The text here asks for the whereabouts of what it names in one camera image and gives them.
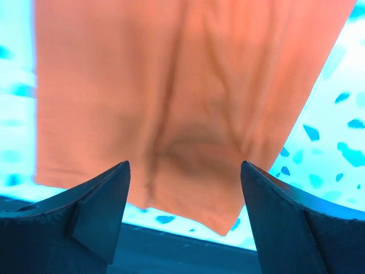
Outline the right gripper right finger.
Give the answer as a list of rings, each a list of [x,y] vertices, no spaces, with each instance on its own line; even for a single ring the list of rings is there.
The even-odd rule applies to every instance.
[[[263,273],[364,273],[364,212],[241,165],[241,185]]]

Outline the orange t shirt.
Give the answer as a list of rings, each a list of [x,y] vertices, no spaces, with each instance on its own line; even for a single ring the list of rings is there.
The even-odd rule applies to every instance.
[[[129,161],[129,203],[226,235],[245,160],[269,170],[354,1],[36,1],[35,181]]]

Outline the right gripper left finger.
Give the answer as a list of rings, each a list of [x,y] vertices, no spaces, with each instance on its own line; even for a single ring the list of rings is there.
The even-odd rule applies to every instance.
[[[2,273],[106,273],[131,169],[122,162],[48,199],[1,212]]]

